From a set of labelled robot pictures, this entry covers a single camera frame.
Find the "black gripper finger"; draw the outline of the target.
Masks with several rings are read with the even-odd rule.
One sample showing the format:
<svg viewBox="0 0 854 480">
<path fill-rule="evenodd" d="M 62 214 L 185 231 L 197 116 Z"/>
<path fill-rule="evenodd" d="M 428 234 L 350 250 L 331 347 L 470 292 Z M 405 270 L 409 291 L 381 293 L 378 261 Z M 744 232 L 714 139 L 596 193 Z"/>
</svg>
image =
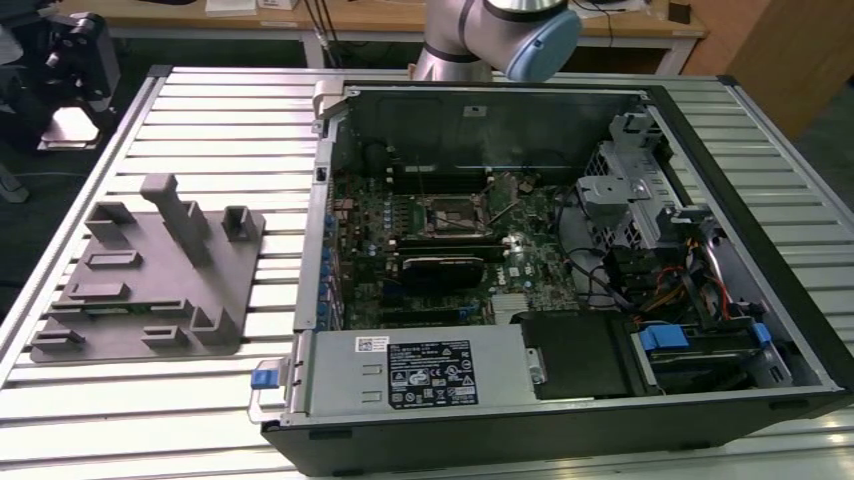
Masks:
<svg viewBox="0 0 854 480">
<path fill-rule="evenodd" d="M 74 43 L 59 42 L 50 50 L 43 65 L 42 93 L 51 105 L 69 106 L 75 94 L 71 85 Z"/>
<path fill-rule="evenodd" d="M 121 80 L 121 68 L 114 41 L 109 30 L 103 30 L 95 42 L 95 57 L 90 61 L 93 73 L 90 87 L 97 96 L 91 105 L 98 112 L 105 111 L 113 101 Z"/>
</svg>

